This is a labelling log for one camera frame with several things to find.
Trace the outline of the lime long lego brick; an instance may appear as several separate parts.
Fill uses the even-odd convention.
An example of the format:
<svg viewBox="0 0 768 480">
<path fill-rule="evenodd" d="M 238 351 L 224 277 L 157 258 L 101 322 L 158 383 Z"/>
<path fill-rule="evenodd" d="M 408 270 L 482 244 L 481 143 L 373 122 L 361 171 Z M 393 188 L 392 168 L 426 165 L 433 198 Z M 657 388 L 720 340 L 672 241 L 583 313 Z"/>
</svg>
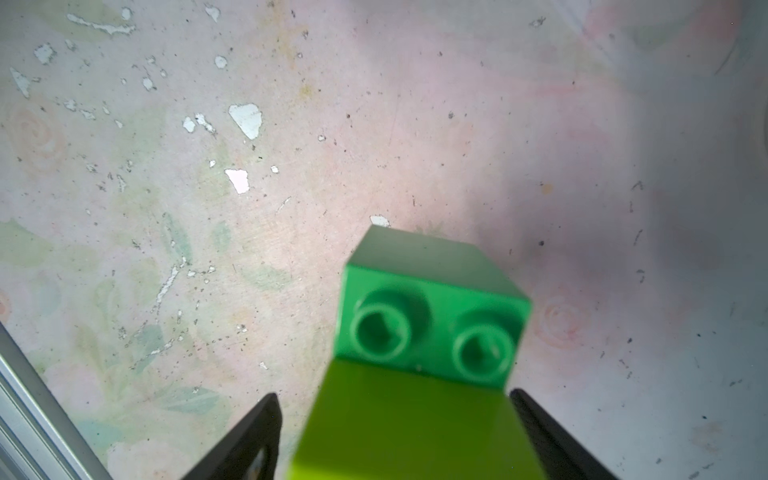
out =
<svg viewBox="0 0 768 480">
<path fill-rule="evenodd" d="M 333 360 L 290 479 L 543 479 L 501 391 Z"/>
</svg>

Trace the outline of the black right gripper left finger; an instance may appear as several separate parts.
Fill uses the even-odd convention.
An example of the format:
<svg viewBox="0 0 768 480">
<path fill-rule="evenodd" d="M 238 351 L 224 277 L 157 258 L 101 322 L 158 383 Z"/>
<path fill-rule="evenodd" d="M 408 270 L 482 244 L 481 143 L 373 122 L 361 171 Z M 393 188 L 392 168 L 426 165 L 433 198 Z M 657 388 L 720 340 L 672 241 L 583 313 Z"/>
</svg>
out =
<svg viewBox="0 0 768 480">
<path fill-rule="evenodd" d="M 269 393 L 183 479 L 273 479 L 281 427 L 278 396 Z"/>
</svg>

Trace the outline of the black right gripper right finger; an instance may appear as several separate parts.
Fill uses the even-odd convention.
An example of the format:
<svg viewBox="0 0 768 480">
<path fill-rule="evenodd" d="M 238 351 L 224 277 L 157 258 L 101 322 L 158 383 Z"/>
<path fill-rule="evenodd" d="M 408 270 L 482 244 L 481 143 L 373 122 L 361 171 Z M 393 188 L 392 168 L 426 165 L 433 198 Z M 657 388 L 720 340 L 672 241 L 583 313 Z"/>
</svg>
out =
<svg viewBox="0 0 768 480">
<path fill-rule="evenodd" d="M 509 398 L 548 479 L 617 480 L 525 390 L 515 388 Z"/>
</svg>

